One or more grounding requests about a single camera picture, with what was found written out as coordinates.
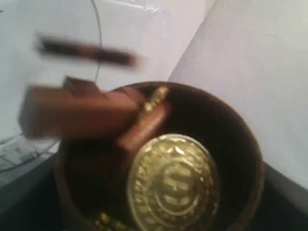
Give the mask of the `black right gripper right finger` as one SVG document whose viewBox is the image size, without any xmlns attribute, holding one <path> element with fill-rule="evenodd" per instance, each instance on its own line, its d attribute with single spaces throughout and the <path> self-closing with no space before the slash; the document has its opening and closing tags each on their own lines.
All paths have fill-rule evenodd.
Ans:
<svg viewBox="0 0 308 231">
<path fill-rule="evenodd" d="M 306 231 L 308 190 L 266 164 L 264 192 L 251 231 Z"/>
</svg>

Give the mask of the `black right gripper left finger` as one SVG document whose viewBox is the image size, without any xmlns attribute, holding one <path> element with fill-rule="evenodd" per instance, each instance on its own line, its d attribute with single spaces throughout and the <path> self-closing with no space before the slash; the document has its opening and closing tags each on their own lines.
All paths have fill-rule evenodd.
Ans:
<svg viewBox="0 0 308 231">
<path fill-rule="evenodd" d="M 44 153 L 3 175 L 13 180 L 0 188 L 2 231 L 61 231 L 62 213 L 54 178 L 53 153 Z"/>
</svg>

